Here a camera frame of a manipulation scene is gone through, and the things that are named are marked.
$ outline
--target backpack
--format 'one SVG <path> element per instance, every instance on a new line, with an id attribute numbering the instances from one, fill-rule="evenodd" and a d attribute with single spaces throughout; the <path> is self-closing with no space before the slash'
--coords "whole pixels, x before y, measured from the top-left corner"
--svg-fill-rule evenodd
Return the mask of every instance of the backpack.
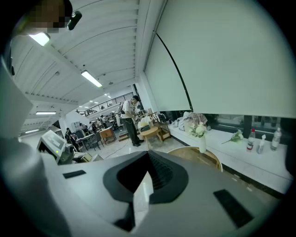
<path id="1" fill-rule="evenodd" d="M 121 114 L 125 114 L 125 112 L 122 110 L 124 102 L 121 102 L 118 109 L 117 109 L 117 114 L 120 116 Z"/>

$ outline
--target monitor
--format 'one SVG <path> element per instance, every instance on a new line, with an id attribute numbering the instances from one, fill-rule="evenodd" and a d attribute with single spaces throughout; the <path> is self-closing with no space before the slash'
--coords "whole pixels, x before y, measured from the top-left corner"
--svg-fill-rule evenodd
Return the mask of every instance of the monitor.
<path id="1" fill-rule="evenodd" d="M 41 153 L 51 154 L 55 158 L 56 163 L 58 163 L 62 152 L 65 150 L 65 146 L 66 140 L 50 130 L 41 136 L 37 150 Z"/>

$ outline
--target ceiling light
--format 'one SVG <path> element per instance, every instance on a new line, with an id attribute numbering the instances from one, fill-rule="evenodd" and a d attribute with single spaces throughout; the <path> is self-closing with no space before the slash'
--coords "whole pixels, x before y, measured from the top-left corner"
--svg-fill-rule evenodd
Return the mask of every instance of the ceiling light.
<path id="1" fill-rule="evenodd" d="M 36 115 L 41 115 L 41 114 L 56 114 L 56 112 L 36 112 Z"/>
<path id="2" fill-rule="evenodd" d="M 34 39 L 38 44 L 44 46 L 50 39 L 50 36 L 41 32 L 37 35 L 29 35 L 32 39 Z"/>
<path id="3" fill-rule="evenodd" d="M 94 79 L 94 77 L 90 75 L 88 71 L 83 71 L 81 75 L 83 75 L 86 79 L 88 79 L 91 83 L 95 84 L 97 87 L 102 86 L 102 84 L 99 83 L 96 79 Z"/>
<path id="4" fill-rule="evenodd" d="M 32 130 L 32 131 L 27 131 L 27 132 L 25 132 L 25 133 L 30 133 L 30 132 L 34 132 L 34 131 L 39 131 L 39 129 Z"/>

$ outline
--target bottle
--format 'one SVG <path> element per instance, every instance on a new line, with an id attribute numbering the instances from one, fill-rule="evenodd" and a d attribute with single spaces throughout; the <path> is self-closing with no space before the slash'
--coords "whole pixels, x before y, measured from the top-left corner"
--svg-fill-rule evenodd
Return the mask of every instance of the bottle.
<path id="1" fill-rule="evenodd" d="M 273 139 L 271 142 L 270 149 L 275 151 L 278 148 L 279 140 L 281 139 L 282 132 L 280 128 L 277 128 L 277 130 L 274 132 Z"/>
<path id="2" fill-rule="evenodd" d="M 247 151 L 251 151 L 253 149 L 254 142 L 255 142 L 255 129 L 252 128 L 249 139 L 248 139 Z"/>
<path id="3" fill-rule="evenodd" d="M 258 146 L 258 148 L 257 148 L 257 153 L 258 153 L 258 154 L 261 154 L 262 151 L 263 151 L 265 138 L 266 138 L 266 136 L 265 136 L 265 134 L 264 134 L 264 135 L 262 136 L 262 140 L 260 141 L 260 144 L 259 144 L 259 146 Z"/>

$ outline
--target floor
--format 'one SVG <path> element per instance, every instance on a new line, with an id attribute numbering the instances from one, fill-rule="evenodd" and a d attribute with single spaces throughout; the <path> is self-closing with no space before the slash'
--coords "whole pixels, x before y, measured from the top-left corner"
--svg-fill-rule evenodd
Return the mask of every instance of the floor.
<path id="1" fill-rule="evenodd" d="M 89 148 L 88 153 L 92 156 L 95 154 L 98 154 L 103 159 L 111 159 L 111 158 L 126 155 L 126 154 L 136 152 L 136 151 L 148 150 L 148 146 L 147 146 L 146 142 L 141 143 L 141 146 L 139 146 L 139 147 L 134 147 L 130 139 L 119 142 L 118 141 L 119 132 L 120 132 L 120 130 L 115 131 L 115 135 L 117 137 L 117 140 L 115 142 L 108 143 L 106 145 L 104 144 L 104 147 L 100 143 L 101 150 L 99 150 L 98 148 L 95 148 L 96 150 L 94 150 L 94 148 L 91 148 L 91 149 Z M 152 147 L 152 150 L 161 151 L 161 152 L 165 152 L 165 153 L 167 153 L 173 149 L 179 148 L 179 147 L 184 147 L 183 144 L 181 144 L 180 142 L 178 142 L 177 140 L 175 140 L 173 138 L 169 138 L 169 139 L 165 140 L 162 144 L 160 142 L 160 140 L 158 139 L 158 137 L 155 136 L 155 137 L 148 138 L 148 142 L 149 142 L 150 147 Z M 249 192 L 253 192 L 254 195 L 257 196 L 261 200 L 261 202 L 264 205 L 266 205 L 267 207 L 273 208 L 279 203 L 279 200 L 276 199 L 275 197 L 257 189 L 256 187 L 252 186 L 251 184 L 244 182 L 238 176 L 232 175 L 226 171 L 224 171 L 223 173 L 225 173 L 225 175 L 229 175 L 229 177 L 234 182 L 240 183 Z"/>

